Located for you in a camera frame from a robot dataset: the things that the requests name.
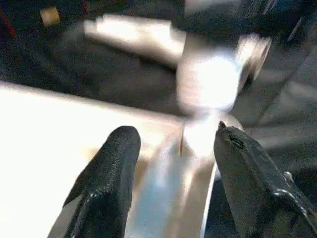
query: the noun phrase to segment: metal part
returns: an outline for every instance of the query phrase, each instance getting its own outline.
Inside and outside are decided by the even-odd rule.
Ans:
[[[85,35],[113,47],[138,53],[173,68],[182,57],[186,32],[167,20],[105,14],[85,21]]]
[[[196,41],[195,37],[187,39],[186,32],[172,27],[168,20],[105,14],[103,17],[98,17],[95,22],[86,20],[84,30],[85,35],[89,38],[101,40],[130,53],[137,53],[172,68],[181,68],[178,71],[183,70],[186,73],[197,71],[199,66],[206,65],[205,61],[209,61],[216,50],[211,49],[211,47],[197,50],[197,52],[194,49],[184,49],[185,40],[193,41],[189,45],[194,45],[199,41]],[[249,76],[253,80],[256,79],[270,44],[270,38],[261,38],[257,34],[240,37],[234,53],[237,61],[243,66],[243,70],[240,72],[241,80],[238,92],[242,90]],[[187,51],[192,54],[191,63],[188,63],[184,68],[182,65],[189,58]],[[210,73],[208,70],[208,72],[199,72],[199,75],[205,74],[203,78],[206,78]],[[198,80],[196,77],[194,79],[189,79],[189,82],[193,84],[194,81]]]
[[[284,176],[287,177],[289,180],[292,180],[293,181],[293,176],[290,172],[288,171],[285,171],[284,172]]]
[[[253,81],[258,77],[271,42],[270,37],[262,38],[258,34],[240,36],[236,49],[237,60],[243,65],[239,92],[241,92],[249,77]]]
[[[230,111],[238,94],[243,66],[233,49],[202,49],[184,53],[178,64],[177,96],[190,114]]]
[[[216,172],[212,145],[220,120],[241,128],[233,117],[217,114],[186,123],[183,138],[176,135],[161,146],[133,197],[126,238],[204,237]],[[200,135],[201,124],[208,137]],[[194,140],[211,152],[201,153]]]

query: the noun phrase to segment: yellow object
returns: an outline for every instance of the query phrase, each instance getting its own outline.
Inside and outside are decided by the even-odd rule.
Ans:
[[[45,8],[40,11],[44,26],[58,24],[60,22],[56,7]]]

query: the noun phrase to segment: white surface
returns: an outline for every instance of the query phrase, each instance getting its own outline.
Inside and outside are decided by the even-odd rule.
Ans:
[[[0,237],[47,237],[77,176],[107,136],[133,125],[150,158],[180,131],[173,116],[0,84]]]

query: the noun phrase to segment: shiny metal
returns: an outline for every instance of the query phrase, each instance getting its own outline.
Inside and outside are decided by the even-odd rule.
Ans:
[[[137,53],[173,68],[182,57],[186,33],[167,20],[105,14],[85,21],[85,35],[113,47]]]
[[[270,49],[272,39],[263,38],[258,34],[240,36],[236,49],[237,60],[243,65],[239,92],[241,92],[247,79],[257,79]]]
[[[176,73],[180,107],[200,115],[215,109],[230,111],[238,95],[242,69],[234,49],[185,52]]]
[[[189,7],[200,4],[209,4],[208,1],[186,3]],[[178,64],[182,64],[183,55],[187,55],[187,51],[194,52],[193,49],[184,49],[185,41],[192,41],[191,45],[194,49],[201,48],[196,46],[199,44],[198,36],[186,37],[186,32],[180,31],[172,27],[168,20],[150,19],[141,17],[131,17],[115,14],[104,14],[98,17],[96,21],[86,20],[84,22],[85,35],[89,38],[103,41],[113,47],[121,50],[136,53],[143,57],[153,59],[172,68],[176,68]],[[261,38],[257,34],[241,36],[236,47],[236,59],[243,65],[241,71],[241,80],[239,85],[240,92],[249,76],[255,80],[262,68],[266,55],[271,45],[270,38]],[[210,47],[197,52],[203,54],[205,60],[206,53],[212,53],[215,49]]]
[[[241,128],[233,117],[217,113],[185,123],[184,137],[175,135],[161,146],[134,187],[125,238],[204,237],[216,172],[213,141],[220,120]],[[200,135],[203,128],[208,136]],[[210,154],[203,155],[194,140]]]
[[[292,180],[293,181],[293,176],[290,172],[288,171],[285,171],[284,172],[284,176],[287,177],[289,180]]]

